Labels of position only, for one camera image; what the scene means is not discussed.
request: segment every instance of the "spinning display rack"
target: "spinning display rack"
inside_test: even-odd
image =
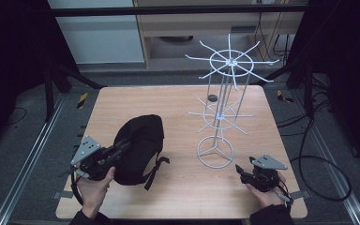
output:
[[[200,161],[211,168],[224,168],[229,165],[233,161],[233,146],[231,143],[224,138],[223,130],[228,128],[237,128],[244,134],[249,135],[246,131],[241,129],[236,125],[238,117],[251,117],[253,114],[240,114],[239,110],[242,105],[242,101],[245,96],[245,92],[248,87],[248,82],[250,75],[259,78],[267,83],[271,83],[272,81],[268,81],[265,78],[255,74],[252,70],[255,67],[255,64],[268,64],[273,65],[277,61],[267,61],[267,62],[255,62],[253,59],[248,56],[248,53],[252,51],[259,45],[259,42],[256,43],[253,47],[251,47],[246,52],[240,52],[237,50],[233,50],[231,46],[231,35],[228,35],[228,49],[216,51],[213,48],[204,45],[200,41],[201,45],[205,48],[211,50],[213,53],[209,58],[196,58],[190,57],[186,55],[189,59],[194,60],[203,60],[209,61],[211,72],[206,74],[200,79],[209,78],[208,82],[208,89],[206,100],[203,101],[199,97],[196,98],[204,105],[203,112],[187,112],[189,114],[201,115],[203,120],[205,121],[206,125],[197,131],[200,132],[205,128],[211,127],[216,130],[215,135],[207,136],[203,138],[197,147],[198,158]],[[212,75],[219,74],[222,76],[221,79],[221,86],[219,87],[219,91],[217,95],[211,95],[211,81]],[[245,84],[242,96],[237,99],[234,103],[229,103],[230,93],[233,90],[238,91],[238,86],[236,83],[236,78],[247,76],[247,82]],[[203,143],[207,142],[208,140],[213,140],[213,146],[208,149],[203,149]],[[204,156],[210,154],[217,154],[226,159],[226,163],[223,165],[212,165],[211,163],[207,162],[203,159]]]

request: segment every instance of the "sleeve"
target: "sleeve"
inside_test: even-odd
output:
[[[85,216],[82,211],[79,211],[71,220],[69,225],[113,225],[109,218],[103,214],[98,213],[95,220]]]
[[[250,225],[294,225],[285,205],[270,205],[250,215]]]

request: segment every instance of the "wooden table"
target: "wooden table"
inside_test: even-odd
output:
[[[242,95],[232,91],[231,99]],[[249,157],[263,154],[288,166],[281,173],[287,179],[290,192],[299,190],[292,167],[280,139],[276,123],[260,86],[248,86],[240,113],[255,114],[238,118],[237,128],[224,130],[224,137],[234,148],[233,162],[223,169],[212,169],[203,165],[197,157],[197,145],[204,137],[215,135],[211,127],[205,126],[200,115],[204,106],[196,96],[205,99],[207,86],[138,86],[106,87],[101,89],[85,134],[103,146],[113,144],[118,129],[129,119],[143,114],[161,116],[165,139],[161,156],[171,160],[163,163],[157,171],[149,191],[143,185],[120,186],[114,182],[108,190],[100,212],[109,218],[132,219],[192,219],[192,218],[249,218],[260,209],[239,179],[235,164],[249,172],[253,166]],[[206,160],[220,163],[222,157],[212,155]],[[65,190],[70,190],[69,179]],[[73,218],[80,206],[75,198],[61,199],[56,215]],[[303,200],[296,200],[292,208],[293,218],[307,215]]]

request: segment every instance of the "human hand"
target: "human hand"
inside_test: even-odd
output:
[[[98,210],[103,204],[107,190],[113,180],[114,171],[114,167],[110,168],[106,177],[100,181],[93,181],[81,177],[77,182],[78,190],[80,191],[83,199],[82,212],[87,217],[94,219],[98,214]]]
[[[284,184],[286,182],[285,177],[278,172],[278,177],[282,182],[279,182],[279,185],[281,187],[284,187]],[[265,208],[270,205],[278,205],[278,204],[285,204],[285,201],[279,198],[277,193],[283,194],[279,187],[275,187],[273,190],[268,192],[261,192],[258,189],[256,189],[251,184],[247,184],[247,188],[250,190],[250,192],[256,196],[256,198],[259,200],[260,207]]]

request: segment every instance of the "metal bar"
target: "metal bar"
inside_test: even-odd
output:
[[[28,181],[28,178],[32,171],[34,170],[35,165],[37,164],[38,158],[42,149],[48,140],[48,137],[53,129],[53,126],[57,120],[58,115],[60,114],[66,94],[60,94],[57,98],[55,104],[55,111],[52,115],[52,118],[49,122],[46,122],[40,131],[34,146],[31,149],[31,152],[28,155],[27,160],[24,162],[22,169],[19,172],[19,175],[16,178],[13,186],[11,187],[10,192],[5,198],[4,202],[0,207],[0,225],[5,225],[8,223],[11,213],[13,212],[14,207],[17,204],[17,201],[20,199],[20,196],[23,193],[24,187]]]
[[[156,14],[199,14],[241,12],[297,12],[314,9],[310,4],[278,5],[223,5],[223,6],[175,6],[175,7],[96,7],[53,8],[50,10],[25,10],[27,14],[54,17],[124,16]]]
[[[292,91],[292,94],[295,96],[294,100],[298,104],[300,110],[305,113],[304,107],[302,105],[302,100],[299,94],[295,91]],[[335,158],[330,153],[330,149],[327,147],[323,136],[321,135],[321,132],[317,128],[317,126],[312,125],[311,127],[311,134],[314,138],[314,142],[317,145],[318,152],[322,158],[325,158],[331,162],[333,162],[335,165],[338,165],[335,161]],[[337,188],[337,193],[340,196],[345,196],[347,194],[347,181],[343,177],[343,175],[338,171],[335,170],[332,166],[327,165],[326,169],[329,172],[329,175],[332,178],[332,181]],[[344,205],[346,207],[346,210],[349,212],[350,218],[352,219],[352,222],[356,225],[360,225],[360,203],[358,199],[356,198],[355,194],[352,192],[349,198],[347,198],[344,202]]]

